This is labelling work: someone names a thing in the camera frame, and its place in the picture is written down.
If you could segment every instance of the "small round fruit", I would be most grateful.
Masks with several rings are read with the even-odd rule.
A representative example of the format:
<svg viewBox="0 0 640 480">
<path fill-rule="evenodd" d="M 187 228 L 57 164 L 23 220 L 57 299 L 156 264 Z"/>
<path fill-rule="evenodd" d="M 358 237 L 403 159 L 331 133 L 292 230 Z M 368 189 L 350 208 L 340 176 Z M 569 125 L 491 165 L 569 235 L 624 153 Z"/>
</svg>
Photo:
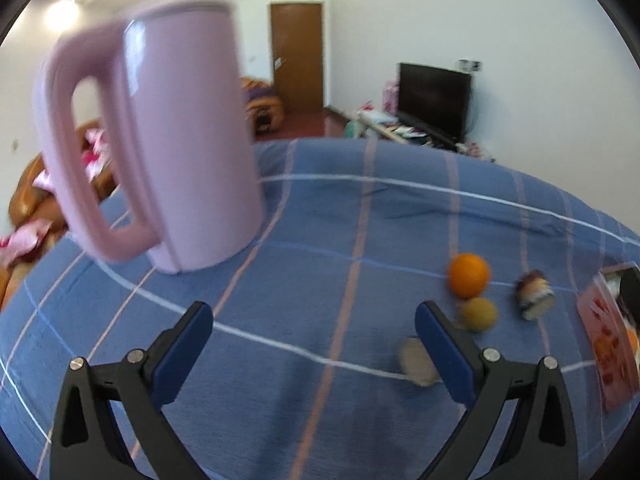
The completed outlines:
<svg viewBox="0 0 640 480">
<path fill-rule="evenodd" d="M 449 286 L 462 300 L 480 296 L 490 279 L 489 264 L 475 254 L 460 254 L 449 266 Z"/>
<path fill-rule="evenodd" d="M 498 309 L 485 298 L 473 298 L 462 305 L 460 317 L 467 330 L 484 332 L 498 321 Z"/>
<path fill-rule="evenodd" d="M 640 349 L 640 344 L 638 343 L 638 334 L 636 334 L 636 331 L 633 328 L 626 328 L 626 335 L 629 338 L 629 342 L 631 343 L 631 349 L 634 353 L 634 355 L 636 355 L 638 353 L 638 350 Z"/>
</svg>

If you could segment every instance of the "sofa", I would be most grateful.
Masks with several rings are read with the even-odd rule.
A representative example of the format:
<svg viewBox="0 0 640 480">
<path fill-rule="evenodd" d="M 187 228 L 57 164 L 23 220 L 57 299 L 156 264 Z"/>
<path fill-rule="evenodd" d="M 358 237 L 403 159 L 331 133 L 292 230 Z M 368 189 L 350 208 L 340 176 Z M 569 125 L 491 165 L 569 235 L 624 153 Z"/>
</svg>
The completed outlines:
<svg viewBox="0 0 640 480">
<path fill-rule="evenodd" d="M 284 104 L 273 87 L 266 81 L 250 77 L 241 78 L 241 84 L 252 132 L 257 136 L 278 131 L 284 121 Z"/>
<path fill-rule="evenodd" d="M 84 138 L 85 132 L 100 127 L 100 120 L 96 119 L 84 123 L 76 129 L 82 150 L 89 149 L 89 143 Z M 52 222 L 51 228 L 47 237 L 34 251 L 19 258 L 9 269 L 0 267 L 0 308 L 8 303 L 11 296 L 20 287 L 24 277 L 36 262 L 63 237 L 67 229 L 65 217 L 56 197 L 33 185 L 33 181 L 42 170 L 44 170 L 44 162 L 42 156 L 38 155 L 27 165 L 18 181 L 18 186 L 9 203 L 9 217 L 16 228 L 37 219 L 50 220 Z M 111 195 L 116 187 L 111 168 L 107 166 L 92 181 L 92 185 L 100 202 Z"/>
<path fill-rule="evenodd" d="M 84 138 L 84 133 L 92 128 L 100 128 L 100 120 L 89 121 L 76 129 L 78 141 L 83 150 L 89 148 L 89 144 Z M 33 186 L 34 179 L 42 170 L 44 170 L 44 162 L 42 156 L 38 155 L 27 165 L 18 181 L 18 186 L 9 203 L 9 218 L 11 218 L 15 227 L 43 218 L 53 222 L 51 226 L 52 232 L 65 230 L 65 217 L 60 211 L 56 197 L 48 191 Z M 94 179 L 92 184 L 98 200 L 102 201 L 107 198 L 116 187 L 111 168 L 107 167 Z"/>
</svg>

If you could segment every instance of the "black tv screen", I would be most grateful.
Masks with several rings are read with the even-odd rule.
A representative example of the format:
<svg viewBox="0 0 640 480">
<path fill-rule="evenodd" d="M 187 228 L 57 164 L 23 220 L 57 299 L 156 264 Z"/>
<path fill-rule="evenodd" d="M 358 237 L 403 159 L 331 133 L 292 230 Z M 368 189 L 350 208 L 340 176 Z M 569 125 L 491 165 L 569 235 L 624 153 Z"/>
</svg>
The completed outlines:
<svg viewBox="0 0 640 480">
<path fill-rule="evenodd" d="M 420 129 L 419 123 L 426 123 L 454 142 L 462 142 L 470 97 L 469 74 L 400 64 L 398 118 L 409 126 Z"/>
</svg>

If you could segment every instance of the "orange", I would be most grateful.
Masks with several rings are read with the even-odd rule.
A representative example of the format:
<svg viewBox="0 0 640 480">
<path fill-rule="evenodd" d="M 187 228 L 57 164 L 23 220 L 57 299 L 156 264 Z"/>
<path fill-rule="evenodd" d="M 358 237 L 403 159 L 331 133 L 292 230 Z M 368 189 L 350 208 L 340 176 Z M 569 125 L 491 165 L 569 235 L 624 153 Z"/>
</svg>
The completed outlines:
<svg viewBox="0 0 640 480">
<path fill-rule="evenodd" d="M 636 331 L 633 328 L 627 328 L 626 334 L 629 337 L 629 342 L 631 343 L 631 349 L 633 350 L 634 355 L 636 355 L 638 353 L 638 348 L 640 346 L 638 344 L 638 335 L 636 334 Z"/>
<path fill-rule="evenodd" d="M 490 279 L 489 264 L 475 254 L 460 254 L 449 266 L 449 286 L 462 300 L 480 296 Z"/>
</svg>

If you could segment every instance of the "blue gripper pad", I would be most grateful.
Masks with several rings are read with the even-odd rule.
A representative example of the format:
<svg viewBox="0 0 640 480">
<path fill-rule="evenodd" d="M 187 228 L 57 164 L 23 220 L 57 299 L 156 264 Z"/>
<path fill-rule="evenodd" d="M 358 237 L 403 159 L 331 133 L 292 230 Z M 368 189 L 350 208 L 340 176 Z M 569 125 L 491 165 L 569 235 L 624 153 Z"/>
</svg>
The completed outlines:
<svg viewBox="0 0 640 480">
<path fill-rule="evenodd" d="M 174 328 L 149 349 L 150 396 L 157 408 L 174 402 L 213 329 L 213 311 L 202 302 L 191 305 Z"/>
<path fill-rule="evenodd" d="M 442 377 L 449 394 L 455 402 L 471 409 L 477 397 L 475 371 L 447 331 L 447 329 L 451 331 L 456 329 L 446 318 L 444 322 L 449 325 L 447 328 L 438 320 L 427 303 L 422 303 L 415 311 L 415 331 Z"/>
</svg>

